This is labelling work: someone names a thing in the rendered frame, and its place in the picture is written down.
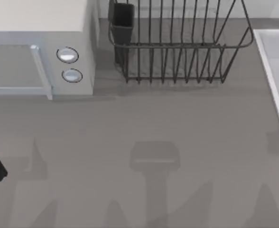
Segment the small silver microwave knob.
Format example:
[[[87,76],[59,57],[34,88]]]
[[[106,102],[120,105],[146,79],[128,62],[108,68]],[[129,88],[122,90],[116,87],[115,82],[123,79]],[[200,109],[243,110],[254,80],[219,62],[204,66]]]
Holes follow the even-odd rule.
[[[68,83],[78,83],[83,79],[83,74],[74,68],[62,72],[62,78]]]

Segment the black cutlery holder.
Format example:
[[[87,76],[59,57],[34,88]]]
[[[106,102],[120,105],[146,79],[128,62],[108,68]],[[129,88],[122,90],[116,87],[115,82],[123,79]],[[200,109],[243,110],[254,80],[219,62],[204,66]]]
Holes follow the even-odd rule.
[[[134,13],[135,7],[133,4],[109,0],[108,20],[114,39],[116,64],[124,63],[125,48],[120,46],[129,46],[131,43],[134,28]]]

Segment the pale microwave oven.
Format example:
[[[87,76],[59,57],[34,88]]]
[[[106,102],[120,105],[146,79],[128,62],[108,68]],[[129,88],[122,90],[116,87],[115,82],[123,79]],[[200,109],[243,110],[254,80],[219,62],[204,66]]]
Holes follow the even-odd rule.
[[[39,46],[53,98],[93,94],[99,34],[97,0],[0,0],[0,45]],[[64,47],[79,59],[61,62],[56,51]],[[83,74],[80,82],[62,78],[71,68]]]

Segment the large silver microwave knob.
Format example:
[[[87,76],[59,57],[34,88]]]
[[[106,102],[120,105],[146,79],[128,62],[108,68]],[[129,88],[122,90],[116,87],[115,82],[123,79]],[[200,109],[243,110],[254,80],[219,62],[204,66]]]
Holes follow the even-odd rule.
[[[63,63],[72,64],[79,59],[79,54],[72,47],[63,47],[56,51],[56,57]]]

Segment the microwave oven glass door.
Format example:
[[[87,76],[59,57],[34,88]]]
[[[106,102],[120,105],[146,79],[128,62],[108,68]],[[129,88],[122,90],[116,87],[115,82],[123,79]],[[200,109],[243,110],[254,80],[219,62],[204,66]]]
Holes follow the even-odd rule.
[[[45,95],[52,86],[37,45],[0,45],[0,96]]]

